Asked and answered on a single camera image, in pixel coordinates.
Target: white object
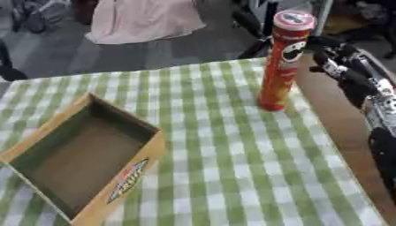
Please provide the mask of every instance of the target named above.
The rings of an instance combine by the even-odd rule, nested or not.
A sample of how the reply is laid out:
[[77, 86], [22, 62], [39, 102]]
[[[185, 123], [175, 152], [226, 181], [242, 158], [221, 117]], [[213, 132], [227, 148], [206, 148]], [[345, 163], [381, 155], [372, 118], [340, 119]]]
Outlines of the white object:
[[194, 5], [193, 0], [102, 0], [87, 38], [123, 44], [191, 34], [205, 26]]

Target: red can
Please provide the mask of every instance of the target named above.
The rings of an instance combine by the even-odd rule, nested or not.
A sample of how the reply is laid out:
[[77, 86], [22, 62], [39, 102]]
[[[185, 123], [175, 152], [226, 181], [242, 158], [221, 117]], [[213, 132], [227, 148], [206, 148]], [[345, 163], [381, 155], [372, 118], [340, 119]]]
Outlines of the red can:
[[273, 45], [267, 56], [259, 104], [269, 111], [285, 108], [315, 18], [304, 11], [280, 11], [274, 17]]

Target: green gingham tablecloth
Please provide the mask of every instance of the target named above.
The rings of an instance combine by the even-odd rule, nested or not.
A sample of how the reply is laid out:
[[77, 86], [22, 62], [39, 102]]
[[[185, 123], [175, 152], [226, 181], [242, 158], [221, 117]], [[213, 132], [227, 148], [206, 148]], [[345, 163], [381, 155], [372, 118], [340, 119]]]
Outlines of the green gingham tablecloth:
[[[256, 107], [263, 59], [14, 82], [0, 102], [11, 147], [87, 91], [160, 126], [166, 156], [104, 225], [384, 225], [300, 90]], [[62, 225], [6, 167], [0, 225]]]

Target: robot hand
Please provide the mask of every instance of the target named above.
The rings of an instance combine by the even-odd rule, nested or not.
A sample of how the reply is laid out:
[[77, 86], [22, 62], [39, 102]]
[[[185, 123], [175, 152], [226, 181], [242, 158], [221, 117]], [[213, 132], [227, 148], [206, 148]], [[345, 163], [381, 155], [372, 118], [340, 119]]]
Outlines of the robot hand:
[[361, 52], [353, 46], [327, 37], [311, 37], [308, 47], [314, 50], [317, 66], [311, 67], [312, 72], [324, 72], [339, 83], [346, 98], [360, 109], [367, 96], [376, 93], [377, 89], [367, 73], [362, 73], [361, 66], [356, 65], [352, 57], [361, 56]]
[[392, 74], [370, 53], [324, 37], [313, 37], [308, 45], [314, 50], [317, 66], [312, 72], [324, 72], [339, 83], [347, 99], [368, 123], [369, 147], [384, 185], [396, 204], [396, 94]]

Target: cardboard box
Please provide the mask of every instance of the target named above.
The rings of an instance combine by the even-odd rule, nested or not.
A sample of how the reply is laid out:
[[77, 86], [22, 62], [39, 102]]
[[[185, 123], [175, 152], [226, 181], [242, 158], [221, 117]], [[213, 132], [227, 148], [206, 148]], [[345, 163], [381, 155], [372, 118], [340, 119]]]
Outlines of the cardboard box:
[[72, 225], [97, 225], [164, 153], [161, 131], [85, 94], [0, 155]]

